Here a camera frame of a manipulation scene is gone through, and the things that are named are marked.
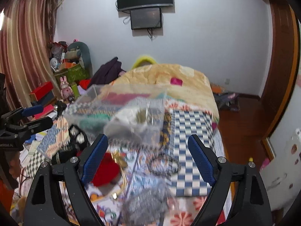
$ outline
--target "pink bunny figurine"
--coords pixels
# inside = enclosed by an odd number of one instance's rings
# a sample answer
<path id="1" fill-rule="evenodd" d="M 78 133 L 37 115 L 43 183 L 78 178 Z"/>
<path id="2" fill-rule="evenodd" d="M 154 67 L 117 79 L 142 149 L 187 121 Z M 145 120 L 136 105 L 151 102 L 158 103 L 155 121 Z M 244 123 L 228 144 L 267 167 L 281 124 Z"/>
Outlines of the pink bunny figurine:
<path id="1" fill-rule="evenodd" d="M 74 94 L 73 94 L 72 88 L 69 87 L 69 83 L 67 82 L 67 77 L 64 76 L 64 79 L 61 77 L 60 80 L 61 80 L 61 83 L 60 83 L 61 96 L 65 100 L 69 96 L 73 96 Z"/>

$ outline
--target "white wall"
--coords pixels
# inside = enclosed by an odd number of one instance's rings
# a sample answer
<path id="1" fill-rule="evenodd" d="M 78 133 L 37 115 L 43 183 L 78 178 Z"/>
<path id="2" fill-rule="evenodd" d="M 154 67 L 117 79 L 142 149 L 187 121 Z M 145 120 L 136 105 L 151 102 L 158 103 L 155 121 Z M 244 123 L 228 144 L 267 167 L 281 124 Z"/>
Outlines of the white wall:
<path id="1" fill-rule="evenodd" d="M 57 15 L 57 37 L 85 42 L 93 72 L 114 56 L 129 70 L 140 55 L 158 63 L 178 63 L 210 81 L 242 93 L 259 94 L 269 54 L 267 0 L 175 0 L 164 8 L 163 29 L 151 42 L 146 31 L 131 31 L 116 0 L 64 0 Z"/>
<path id="2" fill-rule="evenodd" d="M 299 72 L 301 74 L 301 63 L 299 64 Z M 281 155 L 285 147 L 286 141 L 291 137 L 293 131 L 301 127 L 301 87 L 295 85 L 289 104 L 285 110 L 281 121 L 270 137 L 270 143 L 275 151 L 275 155 Z"/>

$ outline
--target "blue and white checkered fabric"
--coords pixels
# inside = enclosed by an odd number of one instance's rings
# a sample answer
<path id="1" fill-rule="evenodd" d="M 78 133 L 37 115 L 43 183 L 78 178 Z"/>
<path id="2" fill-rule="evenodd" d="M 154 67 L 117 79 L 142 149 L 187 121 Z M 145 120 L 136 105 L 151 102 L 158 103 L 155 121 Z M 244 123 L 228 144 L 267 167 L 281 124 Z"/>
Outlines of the blue and white checkered fabric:
<path id="1" fill-rule="evenodd" d="M 214 151 L 212 116 L 202 111 L 173 111 L 173 121 L 174 142 L 171 137 L 170 154 L 179 159 L 182 168 L 169 178 L 170 190 L 177 197 L 208 195 L 211 187 L 203 181 L 187 141 L 191 134 L 197 134 L 204 145 Z"/>

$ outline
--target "green box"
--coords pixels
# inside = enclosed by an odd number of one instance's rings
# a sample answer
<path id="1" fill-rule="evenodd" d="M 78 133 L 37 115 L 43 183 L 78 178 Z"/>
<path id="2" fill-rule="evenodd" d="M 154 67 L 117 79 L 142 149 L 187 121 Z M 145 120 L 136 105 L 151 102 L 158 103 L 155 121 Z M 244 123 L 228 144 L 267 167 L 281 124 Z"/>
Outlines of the green box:
<path id="1" fill-rule="evenodd" d="M 60 85 L 61 80 L 60 77 L 67 77 L 67 81 L 69 84 L 73 83 L 75 80 L 84 80 L 90 77 L 88 69 L 83 69 L 80 64 L 73 66 L 68 69 L 63 69 L 59 72 L 55 73 L 55 78 Z"/>

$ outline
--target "striped curtain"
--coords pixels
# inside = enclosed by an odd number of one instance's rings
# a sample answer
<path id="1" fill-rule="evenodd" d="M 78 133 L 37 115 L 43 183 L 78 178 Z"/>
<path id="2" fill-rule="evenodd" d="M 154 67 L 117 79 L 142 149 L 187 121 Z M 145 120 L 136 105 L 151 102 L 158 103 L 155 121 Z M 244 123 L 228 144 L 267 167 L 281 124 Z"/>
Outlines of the striped curtain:
<path id="1" fill-rule="evenodd" d="M 29 93 L 51 81 L 59 87 L 49 63 L 47 44 L 55 31 L 58 0 L 10 0 L 0 31 L 0 72 L 6 75 L 10 109 L 31 106 Z"/>

